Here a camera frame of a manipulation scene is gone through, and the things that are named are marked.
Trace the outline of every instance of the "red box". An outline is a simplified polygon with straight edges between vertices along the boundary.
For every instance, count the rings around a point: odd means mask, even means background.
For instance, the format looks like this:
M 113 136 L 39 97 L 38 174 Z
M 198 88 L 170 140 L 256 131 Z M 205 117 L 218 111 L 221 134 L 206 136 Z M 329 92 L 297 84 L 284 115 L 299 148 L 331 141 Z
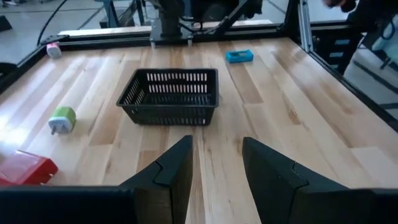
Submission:
M 51 159 L 16 151 L 0 165 L 0 186 L 45 184 L 57 171 Z

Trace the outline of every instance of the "green and white plug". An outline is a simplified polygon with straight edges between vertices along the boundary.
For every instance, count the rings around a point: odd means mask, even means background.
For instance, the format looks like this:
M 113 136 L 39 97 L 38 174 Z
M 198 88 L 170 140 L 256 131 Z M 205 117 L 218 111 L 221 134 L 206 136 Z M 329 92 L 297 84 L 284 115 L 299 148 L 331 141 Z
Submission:
M 49 119 L 51 134 L 65 134 L 73 130 L 76 123 L 76 113 L 70 107 L 59 107 Z

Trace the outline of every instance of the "floor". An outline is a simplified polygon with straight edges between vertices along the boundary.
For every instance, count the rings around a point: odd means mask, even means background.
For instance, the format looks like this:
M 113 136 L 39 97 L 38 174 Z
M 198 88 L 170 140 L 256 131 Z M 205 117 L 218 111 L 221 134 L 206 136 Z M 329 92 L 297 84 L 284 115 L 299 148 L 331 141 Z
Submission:
M 0 14 L 4 14 L 14 28 L 0 32 L 0 62 L 17 63 L 35 49 L 40 29 L 60 1 L 54 0 L 39 4 L 37 1 L 31 0 L 18 7 L 0 8 Z M 252 19 L 269 19 L 273 23 L 283 22 L 288 1 L 265 0 L 262 6 L 263 13 L 255 15 Z M 115 2 L 117 9 L 125 9 L 128 5 L 129 1 Z M 342 13 L 339 9 L 326 8 L 322 1 L 310 1 L 309 8 L 312 22 L 342 20 L 347 17 L 347 14 Z M 151 4 L 148 4 L 146 12 L 147 20 L 156 16 L 156 11 Z M 106 12 L 100 2 L 69 0 L 47 27 L 44 37 L 58 34 L 61 30 L 98 29 L 100 28 L 98 23 L 105 15 Z M 374 57 L 368 50 L 359 50 L 356 55 L 359 59 L 356 60 L 357 63 L 351 63 L 346 77 L 376 103 L 387 104 L 387 107 L 391 103 L 397 104 L 398 94 L 392 90 L 398 88 L 395 82 L 398 73 L 389 67 L 383 71 L 378 69 L 382 61 Z M 394 88 L 386 88 L 377 82 L 377 78 L 369 75 L 369 71 L 383 79 L 387 76 L 387 81 L 392 80 L 391 85 Z M 388 112 L 398 118 L 398 109 L 391 109 Z
M 226 50 L 247 48 L 253 62 L 225 61 Z M 116 101 L 140 67 L 217 68 L 211 124 L 134 124 Z M 60 105 L 72 106 L 78 121 L 72 133 L 52 136 L 47 120 Z M 54 185 L 118 185 L 192 134 L 187 223 L 260 223 L 244 173 L 245 136 L 348 187 L 398 187 L 397 133 L 290 39 L 46 56 L 0 95 L 0 121 L 0 155 L 20 149 L 53 159 Z

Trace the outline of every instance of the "plastic basket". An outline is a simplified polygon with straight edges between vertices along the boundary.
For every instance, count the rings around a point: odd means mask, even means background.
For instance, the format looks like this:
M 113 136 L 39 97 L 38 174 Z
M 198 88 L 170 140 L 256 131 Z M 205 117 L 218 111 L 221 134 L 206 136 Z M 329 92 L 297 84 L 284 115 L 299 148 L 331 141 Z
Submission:
M 137 69 L 116 105 L 136 124 L 206 126 L 218 96 L 217 69 Z

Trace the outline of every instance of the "blue eraser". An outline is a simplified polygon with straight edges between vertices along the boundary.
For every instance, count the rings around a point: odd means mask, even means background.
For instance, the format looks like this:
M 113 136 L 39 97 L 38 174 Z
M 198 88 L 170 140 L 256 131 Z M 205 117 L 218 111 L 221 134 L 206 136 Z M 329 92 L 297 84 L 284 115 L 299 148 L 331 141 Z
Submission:
M 254 55 L 250 50 L 230 51 L 225 53 L 226 60 L 229 63 L 251 62 Z

